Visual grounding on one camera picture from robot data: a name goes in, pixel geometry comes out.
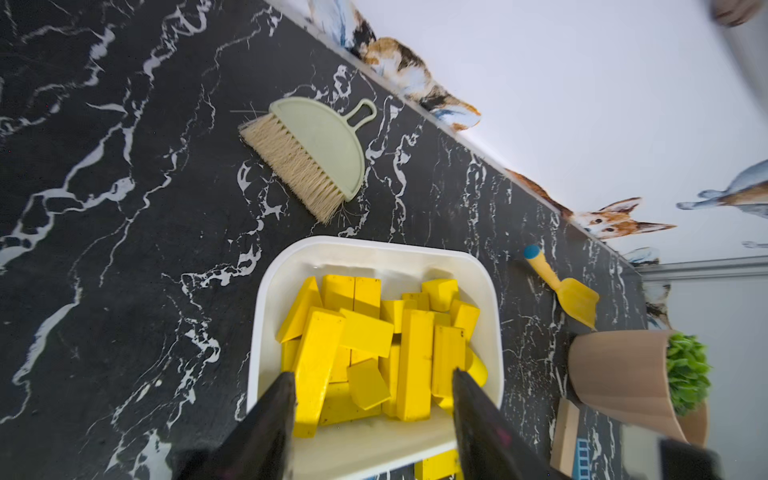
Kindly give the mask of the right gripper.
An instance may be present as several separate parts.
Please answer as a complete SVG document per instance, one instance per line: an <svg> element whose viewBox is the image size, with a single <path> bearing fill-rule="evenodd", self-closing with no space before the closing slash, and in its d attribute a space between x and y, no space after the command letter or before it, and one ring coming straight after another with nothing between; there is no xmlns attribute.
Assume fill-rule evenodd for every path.
<svg viewBox="0 0 768 480"><path fill-rule="evenodd" d="M622 466L630 479L723 480L713 451L633 425L621 426Z"/></svg>

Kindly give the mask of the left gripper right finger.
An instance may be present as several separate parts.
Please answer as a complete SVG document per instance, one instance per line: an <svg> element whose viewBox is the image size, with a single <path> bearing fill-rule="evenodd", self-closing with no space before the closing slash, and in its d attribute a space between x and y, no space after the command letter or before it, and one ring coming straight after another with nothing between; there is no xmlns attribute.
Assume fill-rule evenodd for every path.
<svg viewBox="0 0 768 480"><path fill-rule="evenodd" d="M471 479L566 479L519 435L469 373L452 376L453 423L461 471Z"/></svg>

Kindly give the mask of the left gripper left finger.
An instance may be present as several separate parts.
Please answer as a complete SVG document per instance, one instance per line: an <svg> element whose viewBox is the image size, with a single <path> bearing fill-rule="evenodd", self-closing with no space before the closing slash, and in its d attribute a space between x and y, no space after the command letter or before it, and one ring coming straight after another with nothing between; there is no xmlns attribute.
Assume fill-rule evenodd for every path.
<svg viewBox="0 0 768 480"><path fill-rule="evenodd" d="M179 479L290 479L297 405L295 375L283 372L215 449L189 450Z"/></svg>

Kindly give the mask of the white plastic tray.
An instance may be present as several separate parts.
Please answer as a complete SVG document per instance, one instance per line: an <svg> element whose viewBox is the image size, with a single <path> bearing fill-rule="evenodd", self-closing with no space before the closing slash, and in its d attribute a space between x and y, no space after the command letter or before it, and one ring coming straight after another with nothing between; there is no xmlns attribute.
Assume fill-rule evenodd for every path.
<svg viewBox="0 0 768 480"><path fill-rule="evenodd" d="M247 402L295 373L292 478L364 479L455 449L453 417L437 398L450 386L446 367L467 354L486 369L485 394L501 403L497 294L475 257L315 236L264 265Z"/></svg>

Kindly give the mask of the tall natural wood block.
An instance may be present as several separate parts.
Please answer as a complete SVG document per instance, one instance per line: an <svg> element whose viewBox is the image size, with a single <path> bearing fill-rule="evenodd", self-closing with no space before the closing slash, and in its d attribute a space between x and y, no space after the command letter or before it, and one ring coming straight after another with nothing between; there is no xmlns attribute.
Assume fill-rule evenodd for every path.
<svg viewBox="0 0 768 480"><path fill-rule="evenodd" d="M580 410L567 398L558 404L550 466L570 477L575 464Z"/></svg>

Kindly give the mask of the pink pot green plant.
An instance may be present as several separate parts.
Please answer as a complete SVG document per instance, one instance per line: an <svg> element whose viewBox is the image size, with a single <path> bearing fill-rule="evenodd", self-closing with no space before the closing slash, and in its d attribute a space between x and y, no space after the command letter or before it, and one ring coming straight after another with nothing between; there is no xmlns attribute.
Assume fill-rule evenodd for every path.
<svg viewBox="0 0 768 480"><path fill-rule="evenodd" d="M666 351L674 330L621 330L576 336L569 348L570 382L579 401L624 424L707 445L709 409L675 413Z"/></svg>

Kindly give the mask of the blue ladder block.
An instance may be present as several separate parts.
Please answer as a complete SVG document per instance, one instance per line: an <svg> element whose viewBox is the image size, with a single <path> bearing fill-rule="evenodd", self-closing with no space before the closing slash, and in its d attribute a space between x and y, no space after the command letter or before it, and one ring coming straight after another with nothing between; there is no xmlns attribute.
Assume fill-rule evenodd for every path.
<svg viewBox="0 0 768 480"><path fill-rule="evenodd" d="M574 480L591 479L591 453L589 441L578 437L574 452L574 464L572 470Z"/></svg>

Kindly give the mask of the yellow toy shovel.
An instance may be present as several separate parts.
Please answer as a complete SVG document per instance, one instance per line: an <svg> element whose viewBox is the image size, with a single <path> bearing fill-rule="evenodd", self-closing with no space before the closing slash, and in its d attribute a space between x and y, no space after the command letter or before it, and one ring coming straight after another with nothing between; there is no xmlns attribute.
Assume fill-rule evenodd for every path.
<svg viewBox="0 0 768 480"><path fill-rule="evenodd" d="M560 279L539 246L527 246L523 255L533 270L555 292L562 310L571 318L595 331L600 295L574 278Z"/></svg>

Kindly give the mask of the green hand brush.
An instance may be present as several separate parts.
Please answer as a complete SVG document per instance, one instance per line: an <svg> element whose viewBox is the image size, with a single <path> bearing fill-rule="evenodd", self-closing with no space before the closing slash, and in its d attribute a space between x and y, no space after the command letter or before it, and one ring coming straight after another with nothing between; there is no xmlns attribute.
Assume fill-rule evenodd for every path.
<svg viewBox="0 0 768 480"><path fill-rule="evenodd" d="M241 125L238 134L315 219L327 224L361 188L365 156L357 131L377 114L369 99L341 115L316 100L286 97Z"/></svg>

